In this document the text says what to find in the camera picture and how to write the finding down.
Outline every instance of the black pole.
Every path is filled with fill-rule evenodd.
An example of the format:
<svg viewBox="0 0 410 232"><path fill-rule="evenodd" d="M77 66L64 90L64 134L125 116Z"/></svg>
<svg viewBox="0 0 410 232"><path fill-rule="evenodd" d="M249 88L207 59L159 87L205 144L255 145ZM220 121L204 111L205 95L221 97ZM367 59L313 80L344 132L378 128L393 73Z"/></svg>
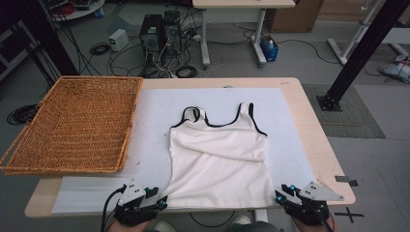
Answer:
<svg viewBox="0 0 410 232"><path fill-rule="evenodd" d="M318 98L322 110L333 110L338 106L344 93L353 83L370 56L383 42L387 34L398 21L410 0L387 0L379 14L368 27L365 35L353 51L346 65L340 71L335 83L323 98Z"/></svg>
<svg viewBox="0 0 410 232"><path fill-rule="evenodd" d="M60 42L57 33L48 22L45 11L39 0L15 0L24 24L33 34L51 58L62 75L78 75L66 49Z"/></svg>

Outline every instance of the white tank top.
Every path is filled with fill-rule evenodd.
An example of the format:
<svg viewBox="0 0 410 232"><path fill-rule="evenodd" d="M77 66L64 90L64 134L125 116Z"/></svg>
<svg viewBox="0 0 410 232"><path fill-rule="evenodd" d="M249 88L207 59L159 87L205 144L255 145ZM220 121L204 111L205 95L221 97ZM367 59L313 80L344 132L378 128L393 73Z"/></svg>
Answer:
<svg viewBox="0 0 410 232"><path fill-rule="evenodd" d="M241 103L233 122L211 125L199 107L184 110L170 130L172 175L168 207L262 208L275 191L264 163L266 133L253 120L253 104Z"/></svg>

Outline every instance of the box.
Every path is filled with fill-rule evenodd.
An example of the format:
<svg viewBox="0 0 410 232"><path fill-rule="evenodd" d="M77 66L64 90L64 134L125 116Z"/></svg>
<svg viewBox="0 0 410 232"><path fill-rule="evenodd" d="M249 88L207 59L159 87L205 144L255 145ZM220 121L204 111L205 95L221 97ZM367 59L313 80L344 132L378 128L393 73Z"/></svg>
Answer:
<svg viewBox="0 0 410 232"><path fill-rule="evenodd" d="M266 22L271 32L311 32L324 0L300 0L289 9L269 10Z"/></svg>
<svg viewBox="0 0 410 232"><path fill-rule="evenodd" d="M273 48L269 47L269 41L272 41L274 43ZM274 39L271 36L264 36L260 39L260 48L265 55L266 61L274 62L277 60L279 48L277 43L275 43Z"/></svg>

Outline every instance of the white shelf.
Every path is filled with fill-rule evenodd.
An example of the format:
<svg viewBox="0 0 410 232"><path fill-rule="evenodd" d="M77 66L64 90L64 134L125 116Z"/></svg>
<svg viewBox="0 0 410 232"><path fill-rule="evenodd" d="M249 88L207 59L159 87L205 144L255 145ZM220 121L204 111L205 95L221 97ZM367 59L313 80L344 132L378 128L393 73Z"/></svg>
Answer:
<svg viewBox="0 0 410 232"><path fill-rule="evenodd" d="M96 10L98 10L99 8L101 8L104 4L105 0L99 0L97 2L93 2L90 5L90 10L88 11L74 11L72 14L67 15L67 16L54 16L53 20L54 21L64 21L64 20L70 20L70 19L75 19L75 18L79 18L79 17L83 17L86 15L89 15L91 13L94 13Z"/></svg>

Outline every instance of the wooden table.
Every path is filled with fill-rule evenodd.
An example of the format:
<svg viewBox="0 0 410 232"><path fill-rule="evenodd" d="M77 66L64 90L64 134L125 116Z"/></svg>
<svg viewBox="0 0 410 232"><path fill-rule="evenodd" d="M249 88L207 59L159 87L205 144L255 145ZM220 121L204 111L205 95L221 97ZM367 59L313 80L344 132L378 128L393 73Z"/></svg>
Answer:
<svg viewBox="0 0 410 232"><path fill-rule="evenodd" d="M256 55L259 60L259 66L265 65L266 58L260 48L260 33L262 32L263 20L265 19L265 13L267 8L281 9L281 8L293 8L295 2L293 0L193 0L193 6L198 9L202 9L202 35L201 35L201 52L202 63L206 69L211 61L209 59L208 45L206 41L206 24L207 16L206 9L211 8L257 8L260 9L259 17L257 19L257 26L255 36L252 37L252 44L255 49Z"/></svg>
<svg viewBox="0 0 410 232"><path fill-rule="evenodd" d="M225 86L238 88L280 88L316 181L343 195L345 198L342 202L330 201L328 204L349 205L355 202L355 195L349 184L336 182L335 176L344 176L344 173L298 79L292 77L145 79L142 88L193 89L221 88ZM25 215L30 218L53 217L51 209L61 182L62 177L41 178L25 209Z"/></svg>

